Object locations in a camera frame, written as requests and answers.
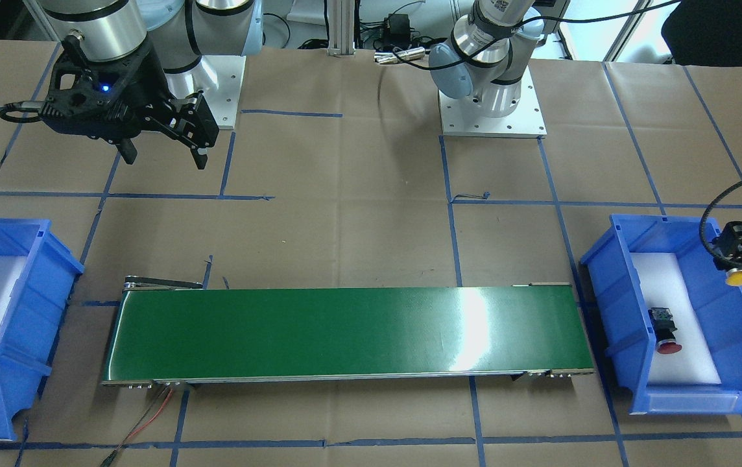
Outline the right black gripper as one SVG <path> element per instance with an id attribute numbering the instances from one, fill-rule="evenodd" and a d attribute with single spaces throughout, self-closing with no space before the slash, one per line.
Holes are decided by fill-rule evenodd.
<path id="1" fill-rule="evenodd" d="M 138 156 L 131 138 L 157 130 L 187 146 L 202 171 L 216 145 L 219 127 L 203 92 L 177 99 L 169 91 L 151 39 L 125 57 L 95 62 L 76 34 L 62 40 L 41 105 L 41 121 L 63 135 L 103 139 L 117 148 L 127 165 Z"/>

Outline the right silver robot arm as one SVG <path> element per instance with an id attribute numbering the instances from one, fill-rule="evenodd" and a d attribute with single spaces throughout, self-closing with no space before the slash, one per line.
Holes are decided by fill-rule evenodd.
<path id="1" fill-rule="evenodd" d="M 133 140 L 157 132 L 204 169 L 232 129 L 246 57 L 263 47 L 259 1 L 41 1 L 62 40 L 41 121 L 62 135 L 113 145 L 134 163 Z"/>

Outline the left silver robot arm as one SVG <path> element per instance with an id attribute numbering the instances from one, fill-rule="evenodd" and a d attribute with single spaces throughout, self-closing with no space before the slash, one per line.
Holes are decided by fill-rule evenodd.
<path id="1" fill-rule="evenodd" d="M 529 61 L 545 38 L 548 17 L 531 1 L 475 1 L 448 39 L 433 45 L 428 71 L 439 91 L 445 135 L 536 138 L 546 133 Z M 742 188 L 742 180 L 717 195 L 701 215 L 699 240 L 715 268 L 742 273 L 742 222 L 709 235 L 712 210 Z"/>

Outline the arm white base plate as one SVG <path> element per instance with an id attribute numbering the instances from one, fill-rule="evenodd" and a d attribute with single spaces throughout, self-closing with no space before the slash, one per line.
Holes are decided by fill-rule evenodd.
<path id="1" fill-rule="evenodd" d="M 451 99 L 437 93 L 445 136 L 536 139 L 548 135 L 531 70 L 501 91 L 490 84 L 480 95 Z"/>
<path id="2" fill-rule="evenodd" d="M 190 70 L 166 74 L 170 91 L 185 99 L 201 91 L 221 130 L 237 126 L 239 99 L 245 77 L 244 56 L 202 56 Z"/>

